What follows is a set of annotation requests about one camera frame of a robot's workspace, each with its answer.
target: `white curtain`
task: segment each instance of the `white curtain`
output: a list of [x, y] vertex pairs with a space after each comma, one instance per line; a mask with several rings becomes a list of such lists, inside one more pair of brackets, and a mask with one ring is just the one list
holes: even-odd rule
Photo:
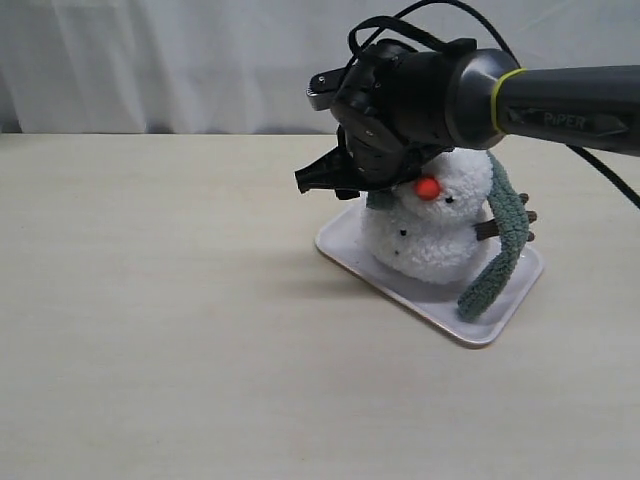
[[[309, 78], [409, 0], [0, 0], [0, 124], [24, 132], [333, 132]], [[638, 0], [469, 0], [530, 68], [640, 63]], [[490, 37], [453, 7], [409, 20]]]

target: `white tray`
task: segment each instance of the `white tray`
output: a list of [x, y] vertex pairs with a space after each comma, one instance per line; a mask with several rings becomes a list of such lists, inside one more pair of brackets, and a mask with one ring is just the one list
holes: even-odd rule
[[[386, 267], [359, 244], [360, 208], [360, 201], [355, 201], [325, 225], [316, 237], [318, 250], [466, 347], [481, 348], [493, 343], [544, 270], [540, 254], [527, 245], [511, 280], [496, 302], [473, 323], [463, 322], [456, 314], [456, 302], [466, 284], [475, 278], [475, 273], [456, 288], [439, 287]], [[500, 251], [497, 240], [489, 241], [487, 262]]]

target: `orange nose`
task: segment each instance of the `orange nose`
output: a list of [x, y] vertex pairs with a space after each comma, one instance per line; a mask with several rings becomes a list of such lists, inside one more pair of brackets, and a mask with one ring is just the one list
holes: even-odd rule
[[416, 180], [413, 184], [413, 191], [416, 193], [418, 198], [425, 202], [429, 202], [438, 198], [442, 190], [440, 188], [440, 184], [435, 178], [422, 177]]

